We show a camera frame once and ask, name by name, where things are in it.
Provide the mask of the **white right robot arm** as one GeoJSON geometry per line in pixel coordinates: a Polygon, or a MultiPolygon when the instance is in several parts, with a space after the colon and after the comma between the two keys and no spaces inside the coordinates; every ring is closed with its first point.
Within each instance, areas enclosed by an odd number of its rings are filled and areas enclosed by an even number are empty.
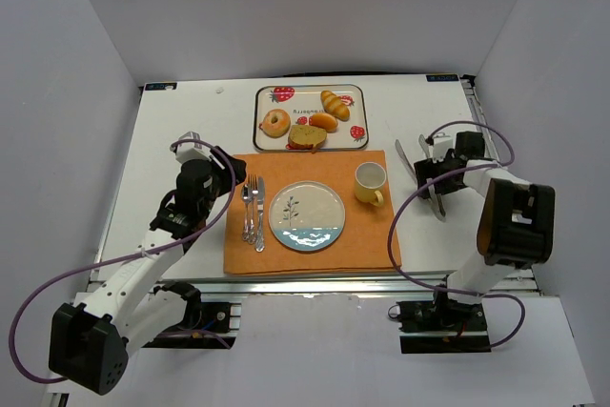
{"type": "Polygon", "coordinates": [[[430,316],[448,327],[465,322],[507,275],[543,264],[553,248],[555,190],[509,173],[486,155],[483,134],[445,133],[418,139],[425,158],[414,164],[420,195],[441,213],[440,198],[466,188],[484,198],[477,250],[444,281],[430,316]]]}

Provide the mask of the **sliced loaf cake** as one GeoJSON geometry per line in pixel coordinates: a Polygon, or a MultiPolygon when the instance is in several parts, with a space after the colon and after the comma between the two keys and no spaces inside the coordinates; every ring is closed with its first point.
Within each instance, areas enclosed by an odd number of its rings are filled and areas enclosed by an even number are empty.
{"type": "Polygon", "coordinates": [[[317,152],[327,140],[327,132],[319,127],[293,125],[288,135],[288,149],[317,152]]]}

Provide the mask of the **metal serving tongs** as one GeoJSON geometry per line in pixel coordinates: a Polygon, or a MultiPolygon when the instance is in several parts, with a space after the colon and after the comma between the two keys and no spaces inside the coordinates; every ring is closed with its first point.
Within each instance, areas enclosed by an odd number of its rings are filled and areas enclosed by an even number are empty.
{"type": "MultiPolygon", "coordinates": [[[[417,187],[421,187],[424,183],[429,183],[433,177],[428,168],[429,163],[426,161],[419,161],[413,164],[407,157],[400,141],[395,140],[395,148],[402,162],[403,166],[407,170],[408,174],[413,178],[417,187]]],[[[438,194],[433,185],[430,185],[424,192],[418,195],[422,200],[425,200],[431,208],[435,217],[441,221],[445,221],[446,212],[442,202],[441,195],[438,194]]]]}

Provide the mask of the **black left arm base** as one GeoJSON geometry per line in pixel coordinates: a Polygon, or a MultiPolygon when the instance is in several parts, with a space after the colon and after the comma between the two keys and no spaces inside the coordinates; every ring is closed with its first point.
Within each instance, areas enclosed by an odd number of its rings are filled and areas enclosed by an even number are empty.
{"type": "Polygon", "coordinates": [[[211,301],[194,285],[172,281],[154,286],[152,295],[170,293],[186,305],[183,318],[144,345],[151,349],[230,350],[235,342],[237,304],[211,301]]]}

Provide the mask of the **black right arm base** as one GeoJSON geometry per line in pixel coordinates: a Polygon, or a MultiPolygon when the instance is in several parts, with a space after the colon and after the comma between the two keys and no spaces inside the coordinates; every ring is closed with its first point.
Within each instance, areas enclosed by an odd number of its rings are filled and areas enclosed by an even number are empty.
{"type": "Polygon", "coordinates": [[[402,301],[391,306],[388,318],[399,325],[404,355],[489,353],[491,342],[480,304],[469,311],[442,310],[433,301],[402,301]]]}

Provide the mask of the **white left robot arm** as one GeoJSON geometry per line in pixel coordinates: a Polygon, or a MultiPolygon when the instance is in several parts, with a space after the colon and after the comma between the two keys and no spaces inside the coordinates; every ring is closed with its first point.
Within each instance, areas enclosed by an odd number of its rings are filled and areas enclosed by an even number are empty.
{"type": "Polygon", "coordinates": [[[204,321],[201,293],[187,282],[159,284],[206,228],[217,198],[247,177],[244,160],[215,147],[175,148],[180,172],[161,199],[134,260],[124,262],[76,305],[51,320],[50,369],[103,396],[125,374],[129,358],[164,331],[204,321]]]}

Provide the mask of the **glossy orange bun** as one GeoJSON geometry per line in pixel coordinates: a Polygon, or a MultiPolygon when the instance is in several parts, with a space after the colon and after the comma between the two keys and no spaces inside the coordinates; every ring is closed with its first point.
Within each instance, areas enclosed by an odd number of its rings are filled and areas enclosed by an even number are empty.
{"type": "Polygon", "coordinates": [[[309,118],[309,125],[323,129],[326,132],[335,132],[338,127],[338,121],[331,114],[319,112],[309,118]]]}

